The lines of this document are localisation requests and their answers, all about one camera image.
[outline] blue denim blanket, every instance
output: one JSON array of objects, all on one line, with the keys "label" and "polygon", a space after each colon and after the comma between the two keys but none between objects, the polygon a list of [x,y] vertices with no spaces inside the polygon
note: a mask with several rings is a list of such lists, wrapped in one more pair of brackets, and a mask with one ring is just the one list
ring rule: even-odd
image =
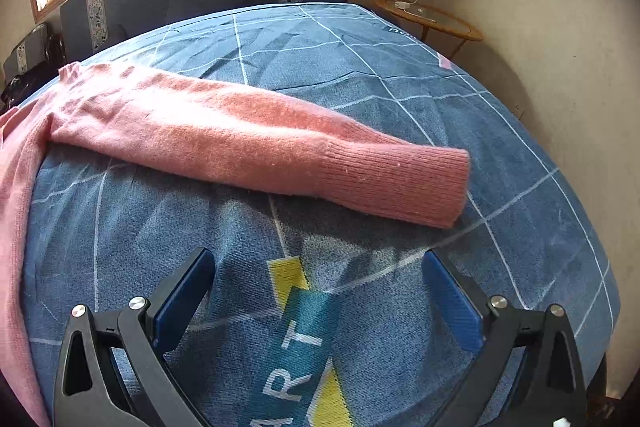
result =
[{"label": "blue denim blanket", "polygon": [[[283,425],[423,426],[470,362],[422,283],[429,247],[517,307],[561,303],[590,381],[620,309],[596,233],[521,124],[465,71],[439,67],[426,45],[358,6],[278,5],[166,26],[85,64],[106,60],[278,90],[410,142],[467,149],[468,203],[453,230],[437,230],[52,144],[34,188],[22,284],[49,412],[70,309],[120,309],[149,295],[197,246],[215,253],[218,271],[167,359],[212,425],[284,414],[292,421]],[[294,331],[323,343],[293,339],[285,351],[294,316]],[[286,382],[293,399],[272,396]]]}]

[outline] yellow patch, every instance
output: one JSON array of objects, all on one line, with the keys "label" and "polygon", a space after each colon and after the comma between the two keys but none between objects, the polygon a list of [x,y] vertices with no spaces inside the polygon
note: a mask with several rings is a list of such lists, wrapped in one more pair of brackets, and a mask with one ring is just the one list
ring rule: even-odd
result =
[{"label": "yellow patch", "polygon": [[[293,286],[309,289],[300,257],[285,257],[267,261],[273,294],[281,310],[287,304]],[[353,427],[347,404],[344,401],[335,368],[328,363],[326,374],[316,390],[318,401],[309,410],[311,427]]]}]

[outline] pink fabric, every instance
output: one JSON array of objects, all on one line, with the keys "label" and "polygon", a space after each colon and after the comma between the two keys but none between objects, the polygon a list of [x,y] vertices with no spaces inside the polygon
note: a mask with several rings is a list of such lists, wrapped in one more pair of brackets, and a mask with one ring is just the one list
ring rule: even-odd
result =
[{"label": "pink fabric", "polygon": [[438,53],[438,65],[443,70],[453,71],[453,66],[451,65],[451,61],[447,57],[445,57],[444,55],[440,55],[439,53]]},{"label": "pink fabric", "polygon": [[124,64],[68,65],[58,84],[0,126],[0,369],[42,427],[49,421],[19,286],[47,141],[432,227],[451,227],[465,204],[466,151],[410,144],[275,92]]}]

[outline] white grid line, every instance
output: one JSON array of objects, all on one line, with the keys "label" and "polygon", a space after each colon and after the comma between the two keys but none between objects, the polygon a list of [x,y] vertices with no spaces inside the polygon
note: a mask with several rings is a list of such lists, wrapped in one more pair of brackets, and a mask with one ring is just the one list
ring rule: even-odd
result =
[{"label": "white grid line", "polygon": [[40,302],[40,304],[42,304],[44,306],[44,309],[46,309],[46,311],[49,312],[49,315],[51,315],[53,317],[53,320],[55,320],[57,323],[60,322],[58,320],[58,318],[53,314],[53,312],[49,309],[49,307],[44,302]]},{"label": "white grid line", "polygon": [[482,215],[482,212],[480,211],[480,208],[478,208],[478,206],[476,205],[476,202],[474,201],[474,198],[471,196],[471,192],[467,191],[466,195],[468,196],[469,201],[471,201],[471,204],[475,208],[475,210],[478,213],[478,215],[481,217],[482,220],[484,220],[484,225],[485,225],[487,231],[489,232],[489,235],[491,236],[491,240],[494,242],[495,250],[498,251],[498,255],[500,256],[500,259],[502,260],[502,264],[504,264],[504,267],[507,270],[507,274],[509,275],[509,280],[511,281],[511,284],[513,285],[513,289],[516,290],[516,297],[518,298],[518,300],[520,301],[520,304],[522,305],[522,307],[524,309],[530,310],[531,308],[529,308],[524,303],[524,299],[522,298],[522,295],[520,295],[520,290],[518,290],[518,286],[516,285],[516,281],[513,278],[513,273],[511,272],[511,267],[507,263],[507,260],[505,259],[504,254],[502,253],[502,248],[500,248],[500,245],[498,245],[498,241],[495,238],[494,231],[491,229],[491,225],[489,225],[489,222],[486,219],[484,219],[484,216]]},{"label": "white grid line", "polygon": [[414,100],[416,98],[432,98],[433,100],[443,100],[444,98],[469,98],[472,96],[477,96],[479,93],[480,91],[470,92],[467,94],[462,94],[458,92],[452,92],[449,94],[414,94],[412,96],[407,96],[405,98],[397,98],[397,99],[387,98],[386,96],[380,96],[377,94],[370,94],[369,96],[365,96],[364,98],[359,98],[357,100],[354,100],[353,102],[342,103],[340,105],[333,105],[329,109],[331,110],[344,109],[345,107],[351,107],[352,105],[356,105],[362,102],[367,102],[367,100],[373,100],[373,99],[386,100],[387,102],[405,102],[406,100]]},{"label": "white grid line", "polygon": [[29,342],[34,344],[47,344],[47,346],[62,346],[62,341],[50,341],[49,339],[40,339],[38,337],[30,337]]},{"label": "white grid line", "polygon": [[162,39],[160,42],[158,42],[158,44],[156,44],[156,48],[154,49],[153,54],[151,55],[151,58],[149,59],[149,64],[148,64],[148,68],[151,67],[151,65],[153,64],[153,61],[156,60],[156,54],[158,52],[158,48],[160,46],[162,46],[162,44],[164,43],[164,40],[166,39],[166,36],[172,31],[171,25],[169,24],[169,27],[167,28],[167,30],[164,32],[164,35],[162,36]]},{"label": "white grid line", "polygon": [[[303,3],[286,3],[286,4],[274,4],[272,6],[269,6],[269,8],[289,8],[289,7],[299,7],[299,6],[306,6],[306,5],[317,5],[317,4],[323,4],[326,6],[325,3],[321,3],[321,2],[303,2]],[[348,3],[340,3],[340,4],[334,4],[332,6],[357,6],[355,4],[348,4]],[[199,21],[193,21],[193,22],[183,22],[181,24],[181,26],[177,26],[177,28],[186,28],[187,26],[191,26],[192,24],[199,24],[201,22],[205,22],[205,21],[210,21],[213,19],[217,19],[218,17],[229,17],[230,15],[235,16],[236,14],[240,15],[242,13],[248,13],[253,11],[254,9],[256,9],[256,7],[252,7],[249,10],[239,10],[236,11],[235,14],[225,14],[225,15],[213,15],[211,17],[207,17],[205,19],[201,19]],[[339,15],[330,15],[330,16],[326,16],[326,17],[321,17],[322,19],[350,19],[350,20],[370,20],[371,17],[345,17],[345,16],[339,16]],[[296,17],[296,18],[292,18],[290,20],[302,20],[302,17]],[[263,20],[261,22],[269,22],[272,20],[288,20],[288,19],[269,19],[269,20]]]},{"label": "white grid line", "polygon": [[589,316],[589,313],[591,313],[591,308],[593,308],[593,305],[596,303],[596,299],[598,298],[598,295],[600,295],[600,290],[602,290],[602,286],[604,285],[604,278],[607,276],[607,273],[609,273],[610,266],[611,266],[611,261],[608,261],[607,262],[607,269],[604,272],[604,277],[602,278],[602,280],[600,280],[600,285],[598,286],[598,291],[596,291],[596,295],[593,297],[593,301],[591,301],[591,304],[587,308],[587,312],[584,314],[584,318],[582,319],[582,322],[578,326],[578,329],[575,330],[575,336],[576,337],[578,335],[580,335],[580,332],[582,331],[582,327],[584,326],[584,323],[586,322],[587,317]]},{"label": "white grid line", "polygon": [[[284,92],[288,90],[302,89],[304,87],[310,87],[310,86],[330,86],[333,84],[339,84],[340,82],[344,82],[345,80],[349,80],[351,78],[355,78],[355,76],[350,76],[350,75],[357,75],[357,74],[362,74],[364,76],[376,76],[375,74],[365,73],[364,71],[350,71],[349,73],[342,74],[337,78],[332,78],[331,80],[324,80],[322,82],[316,82],[315,84],[306,84],[304,86],[279,87],[278,89],[273,89],[273,90],[276,92]],[[457,76],[457,75],[455,74],[452,74],[451,76],[440,76],[439,74],[434,74],[432,76],[392,75],[392,76],[383,77],[383,80],[390,81],[390,80],[395,80],[396,78],[408,78],[409,80],[422,80],[422,81],[427,81],[430,78],[440,78],[441,80],[445,80],[447,78],[452,78],[454,76]]]},{"label": "white grid line", "polygon": [[196,66],[194,68],[189,68],[188,70],[181,70],[181,71],[177,71],[176,74],[180,74],[180,73],[187,73],[188,71],[194,71],[194,70],[199,70],[202,68],[206,68],[207,66],[212,65],[213,63],[219,61],[219,60],[226,60],[228,62],[232,62],[233,60],[240,60],[242,62],[243,58],[248,58],[251,57],[252,55],[258,54],[258,53],[282,53],[282,52],[296,52],[296,51],[300,51],[300,50],[312,50],[314,48],[319,48],[321,46],[326,46],[328,44],[338,44],[339,41],[330,41],[330,42],[322,42],[322,44],[314,44],[313,46],[302,46],[300,48],[282,48],[281,50],[257,50],[254,52],[249,53],[248,55],[242,55],[241,57],[233,57],[233,58],[226,58],[226,57],[220,57],[220,58],[214,58],[213,60],[210,60],[209,62],[206,62],[205,64],[201,65],[201,66]]},{"label": "white grid line", "polygon": [[100,181],[100,187],[98,188],[98,201],[95,205],[95,226],[94,226],[94,313],[98,312],[98,222],[100,221],[100,206],[102,205],[102,191],[104,190],[104,181],[107,179],[109,172],[109,166],[111,159],[109,159],[109,165],[107,170],[102,176]]},{"label": "white grid line", "polygon": [[397,46],[398,48],[406,48],[407,46],[418,46],[417,42],[411,42],[410,44],[398,44],[397,42],[378,42],[377,44],[349,44],[350,46]]},{"label": "white grid line", "polygon": [[[466,82],[466,84],[469,87],[471,87],[471,89],[476,90],[476,88],[470,82],[468,82],[465,78],[462,78],[462,80],[464,80]],[[502,120],[504,120],[504,123],[507,124],[507,126],[511,129],[513,134],[524,144],[524,146],[527,149],[529,149],[529,152],[536,158],[536,160],[538,160],[540,165],[542,165],[542,168],[545,169],[546,172],[549,172],[549,169],[544,164],[542,159],[540,159],[540,157],[535,152],[533,152],[533,149],[531,149],[531,147],[529,147],[529,145],[522,139],[522,136],[520,136],[520,134],[518,134],[518,132],[513,128],[513,126],[509,123],[509,121],[500,113],[500,111],[498,111],[483,95],[480,95],[480,98],[482,98],[482,100],[484,100],[484,103],[486,103],[489,107],[491,107],[496,112],[496,114],[498,114],[498,116],[500,116],[500,118],[502,118]],[[589,247],[591,248],[591,252],[593,253],[593,258],[594,258],[594,260],[596,262],[596,266],[598,267],[598,271],[600,272],[600,277],[602,279],[602,284],[604,285],[604,293],[607,296],[607,303],[609,304],[609,315],[610,315],[610,318],[611,318],[611,333],[613,333],[613,326],[614,326],[613,308],[611,307],[611,301],[609,299],[609,291],[607,290],[607,283],[604,281],[604,273],[602,272],[602,268],[600,267],[600,262],[598,261],[598,256],[596,255],[595,248],[593,248],[593,243],[591,243],[591,239],[589,239],[589,235],[587,234],[587,230],[585,229],[585,227],[582,224],[580,218],[578,217],[578,214],[575,212],[574,206],[571,204],[571,201],[569,200],[569,197],[567,197],[565,191],[562,190],[562,187],[558,183],[558,180],[556,180],[553,176],[551,176],[551,178],[553,179],[553,181],[556,184],[556,186],[560,189],[560,192],[562,192],[562,195],[564,196],[564,199],[566,200],[567,204],[569,205],[569,208],[571,209],[572,213],[574,214],[575,220],[578,222],[578,225],[582,229],[582,233],[584,234],[584,237],[587,240],[587,243],[588,243]]]},{"label": "white grid line", "polygon": [[[120,167],[126,167],[127,165],[129,165],[129,164],[128,163],[119,163],[117,165],[112,165],[111,167],[109,167],[109,169],[117,169],[117,168],[120,168]],[[50,193],[49,196],[47,196],[44,199],[31,201],[31,204],[45,203],[46,201],[49,200],[49,198],[52,198],[53,196],[59,196],[60,194],[64,194],[66,191],[68,191],[74,185],[79,185],[81,183],[90,182],[91,180],[95,180],[96,178],[99,178],[103,174],[104,174],[104,172],[99,172],[98,174],[93,174],[92,176],[89,176],[88,178],[84,178],[82,180],[76,180],[75,182],[71,183],[67,188],[65,188],[63,190],[55,190],[54,192]]]},{"label": "white grid line", "polygon": [[244,78],[244,84],[249,85],[249,81],[246,77],[246,71],[244,70],[244,62],[242,61],[242,46],[240,45],[240,35],[238,34],[238,24],[236,23],[236,14],[234,13],[234,30],[236,31],[236,42],[238,43],[238,59],[240,60],[240,67],[242,68],[242,78]]},{"label": "white grid line", "polygon": [[445,238],[441,239],[440,241],[436,241],[436,243],[433,243],[432,245],[429,245],[427,247],[420,247],[420,248],[418,248],[416,253],[411,254],[411,255],[405,257],[404,259],[401,259],[397,263],[390,264],[389,266],[386,266],[385,268],[383,268],[382,270],[380,270],[378,272],[372,273],[370,275],[361,277],[360,279],[356,279],[354,281],[345,283],[345,284],[343,284],[341,286],[337,286],[335,288],[332,288],[332,289],[329,289],[329,290],[325,290],[325,291],[327,293],[340,293],[340,292],[343,292],[345,290],[350,290],[352,288],[356,288],[358,286],[362,286],[363,284],[366,284],[366,283],[372,282],[374,280],[380,279],[381,277],[384,277],[385,275],[388,275],[389,273],[394,272],[395,270],[397,270],[399,268],[402,268],[402,267],[407,266],[407,265],[409,265],[411,263],[414,263],[415,261],[418,261],[418,259],[421,259],[422,256],[424,255],[424,252],[426,252],[428,250],[433,250],[434,248],[446,247],[447,245],[450,245],[454,241],[457,241],[460,237],[463,237],[464,235],[466,235],[467,233],[475,230],[477,227],[480,227],[481,225],[485,225],[491,219],[494,219],[494,217],[499,216],[501,213],[503,213],[505,210],[510,208],[510,206],[515,204],[517,201],[520,201],[524,196],[526,196],[527,194],[533,192],[536,188],[538,188],[540,185],[542,185],[550,177],[551,177],[551,174],[547,174],[543,178],[539,179],[536,183],[531,185],[529,188],[527,188],[526,190],[523,190],[520,194],[518,194],[517,196],[512,198],[510,201],[508,201],[506,204],[501,206],[498,210],[495,210],[494,212],[492,212],[491,214],[489,214],[486,217],[481,217],[481,219],[478,219],[477,221],[475,221],[474,223],[472,223],[468,227],[465,227],[464,229],[459,230],[458,232],[456,232],[456,233],[454,233],[452,235],[449,235],[449,237],[445,237]]},{"label": "white grid line", "polygon": [[[299,7],[300,10],[302,11],[302,13],[304,13],[305,15],[307,15],[311,20],[313,20],[314,22],[316,22],[316,24],[319,24],[320,26],[322,26],[322,28],[324,28],[325,30],[329,31],[336,39],[339,39],[342,41],[342,44],[344,44],[348,50],[351,51],[351,53],[353,53],[354,55],[356,55],[356,57],[358,57],[363,63],[364,65],[369,68],[369,70],[371,70],[371,73],[375,74],[376,77],[380,80],[380,84],[382,84],[382,86],[386,89],[386,92],[389,93],[389,95],[394,99],[394,101],[400,106],[400,108],[406,113],[406,115],[411,118],[411,120],[415,123],[416,127],[418,129],[420,129],[421,133],[424,135],[424,137],[429,141],[429,143],[433,146],[435,146],[433,140],[431,139],[431,137],[427,134],[427,132],[423,129],[423,127],[418,123],[417,120],[415,120],[414,115],[411,114],[410,111],[407,110],[407,108],[404,107],[404,105],[402,105],[401,102],[399,102],[399,100],[396,98],[396,96],[391,92],[391,90],[386,86],[386,84],[384,83],[384,81],[382,80],[382,77],[379,76],[379,74],[376,73],[376,71],[369,65],[369,63],[362,58],[360,55],[358,55],[356,53],[356,51],[354,49],[352,49],[346,42],[344,42],[338,35],[336,35],[336,33],[334,31],[332,31],[331,29],[329,29],[327,26],[324,26],[322,23],[319,23],[318,21],[316,21],[311,15],[309,15],[307,12],[305,12],[305,10],[302,7]],[[478,215],[481,217],[481,219],[484,219],[484,216],[482,215],[482,213],[480,212],[480,209],[476,206],[473,197],[471,196],[471,192],[467,191],[466,195],[468,196],[469,200],[471,201],[471,204],[473,205],[473,207],[475,208],[475,210],[478,212]],[[502,254],[502,250],[500,249],[500,246],[498,245],[498,242],[496,241],[495,235],[493,230],[491,230],[491,227],[489,226],[489,223],[484,222],[487,230],[489,231],[489,235],[491,236],[492,241],[494,242],[495,248],[498,251],[498,254],[500,255],[500,258],[502,259],[502,263],[504,264],[504,267],[507,270],[507,273],[509,275],[509,279],[511,280],[511,284],[513,285],[513,288],[516,292],[516,295],[518,296],[518,299],[520,300],[520,303],[523,305],[523,308],[528,309],[527,306],[524,303],[524,300],[522,299],[522,296],[520,295],[520,291],[518,290],[518,286],[516,285],[516,282],[513,278],[513,275],[511,273],[511,267],[509,266],[509,264],[507,263],[507,260],[505,259],[504,255]]]},{"label": "white grid line", "polygon": [[231,317],[222,317],[221,319],[218,319],[212,322],[190,324],[187,327],[187,330],[188,331],[211,330],[219,326],[226,326],[228,324],[234,324],[237,322],[244,322],[251,319],[264,319],[267,317],[274,317],[274,316],[280,316],[280,315],[282,315],[282,310],[280,308],[278,307],[268,308],[266,310],[260,310],[257,312],[241,313],[238,315],[233,315]]},{"label": "white grid line", "polygon": [[271,196],[271,194],[268,194],[268,197],[269,197],[269,206],[271,207],[271,214],[273,214],[273,224],[276,227],[276,232],[278,233],[278,239],[280,240],[282,253],[284,254],[284,257],[289,257],[289,248],[287,247],[284,232],[282,231],[282,224],[280,223],[280,219],[278,218],[278,211],[276,210],[276,204],[274,203],[273,197]]},{"label": "white grid line", "polygon": [[[354,5],[357,6],[361,11],[365,12],[365,13],[369,13],[371,15],[373,15],[376,19],[380,20],[381,22],[385,23],[385,25],[389,26],[389,27],[393,27],[389,22],[385,21],[384,19],[380,18],[378,15],[376,15],[373,12],[370,12],[366,9],[364,9],[361,6],[358,5]],[[412,41],[416,41],[418,43],[418,45],[420,45],[421,48],[423,48],[425,51],[427,51],[429,54],[431,54],[433,57],[437,58],[436,55],[433,54],[433,52],[431,51],[431,49],[424,44],[421,41],[418,41],[417,39],[415,39],[412,36],[409,36],[406,34],[406,32],[403,33],[403,35],[412,40]],[[464,78],[460,73],[458,73],[457,71],[455,71],[454,73],[456,73],[456,76],[460,77],[460,79],[462,79],[469,87],[471,87],[471,89],[473,89],[474,91],[478,91],[466,78]],[[523,143],[523,145],[529,149],[529,152],[536,158],[536,160],[538,160],[538,162],[540,163],[540,165],[542,165],[543,169],[545,169],[546,172],[549,172],[549,169],[546,167],[546,165],[544,164],[544,162],[540,159],[540,157],[533,151],[533,149],[531,149],[531,147],[529,147],[529,145],[522,139],[522,136],[520,136],[520,134],[513,128],[513,126],[509,123],[509,121],[500,113],[500,111],[498,111],[482,94],[480,95],[480,98],[484,101],[484,103],[486,103],[489,107],[491,107],[496,114],[498,114],[498,116],[500,116],[500,118],[502,118],[502,120],[504,121],[505,124],[507,124],[507,126],[509,127],[509,129],[511,129],[511,132]],[[596,251],[595,248],[593,248],[593,244],[591,243],[591,239],[589,238],[589,235],[587,234],[587,231],[584,227],[584,225],[582,224],[580,218],[578,217],[578,214],[575,212],[574,206],[572,205],[571,201],[569,200],[569,197],[567,197],[565,191],[562,189],[562,187],[560,186],[560,184],[558,183],[558,180],[556,180],[553,176],[551,176],[551,178],[553,179],[554,183],[558,186],[558,188],[560,189],[560,192],[562,192],[562,195],[564,196],[564,199],[566,200],[567,204],[569,205],[569,208],[571,208],[572,213],[574,214],[575,220],[578,222],[578,225],[580,226],[580,228],[582,229],[582,232],[584,233],[584,237],[587,240],[587,243],[589,245],[589,247],[591,248],[591,252],[593,253],[593,258],[596,262],[596,266],[598,267],[598,271],[600,272],[600,277],[602,279],[602,284],[604,286],[604,293],[607,296],[607,303],[609,304],[609,315],[611,318],[611,333],[613,333],[613,326],[614,326],[614,321],[613,321],[613,309],[611,307],[611,301],[609,299],[609,291],[607,290],[607,283],[604,280],[604,273],[602,272],[602,267],[600,266],[600,262],[598,261],[598,256],[596,255]]]},{"label": "white grid line", "polygon": [[[332,17],[318,17],[319,19],[348,19],[348,20],[370,20],[371,17],[340,17],[340,16],[332,16]],[[244,26],[252,26],[254,24],[264,24],[264,23],[272,23],[272,22],[276,22],[276,21],[303,21],[305,20],[305,17],[292,17],[292,18],[277,18],[277,19],[268,19],[268,20],[258,20],[258,21],[250,21],[250,22],[245,22],[245,23],[239,23],[236,24],[236,26],[227,26],[227,22],[223,23],[224,25],[221,25],[217,28],[208,28],[206,30],[200,30],[200,31],[196,31],[196,32],[188,32],[185,33],[185,38],[183,39],[175,39],[174,42],[181,42],[183,40],[191,40],[193,38],[196,38],[200,35],[206,35],[206,34],[214,34],[217,33],[219,31],[224,31],[224,30],[231,30],[231,29],[235,29],[237,28],[242,28]],[[179,31],[179,28],[181,28],[183,26],[178,26],[177,28],[171,28],[171,31],[177,32],[179,34],[181,34],[181,32]],[[145,48],[140,48],[138,50],[135,51],[136,54],[142,53],[142,52],[146,52],[149,51],[151,48],[153,47],[158,47],[159,44],[156,44],[155,46],[153,44],[150,44],[149,46],[146,46]]]}]

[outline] wall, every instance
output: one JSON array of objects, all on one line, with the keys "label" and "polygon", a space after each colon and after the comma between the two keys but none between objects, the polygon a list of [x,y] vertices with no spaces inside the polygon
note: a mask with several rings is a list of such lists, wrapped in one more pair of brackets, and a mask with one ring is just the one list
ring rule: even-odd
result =
[{"label": "wall", "polygon": [[[484,32],[456,62],[521,116],[585,206],[620,287],[608,355],[619,396],[640,365],[640,0],[421,1]],[[429,36],[443,52],[454,44]]]},{"label": "wall", "polygon": [[0,80],[4,86],[2,64],[13,48],[34,27],[30,0],[0,0]]}]

